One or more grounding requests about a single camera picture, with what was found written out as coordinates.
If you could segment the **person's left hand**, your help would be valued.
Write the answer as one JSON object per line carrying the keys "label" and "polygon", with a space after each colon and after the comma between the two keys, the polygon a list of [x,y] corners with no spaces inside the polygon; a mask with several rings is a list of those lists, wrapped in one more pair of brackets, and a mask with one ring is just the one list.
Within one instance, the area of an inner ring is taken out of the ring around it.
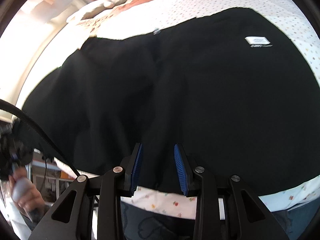
{"label": "person's left hand", "polygon": [[[27,184],[22,186],[22,192],[16,196],[14,193],[18,189],[16,184],[20,181]],[[33,223],[39,223],[46,213],[47,205],[39,190],[28,179],[24,166],[16,168],[13,174],[9,175],[9,192],[20,213],[28,217]]]}

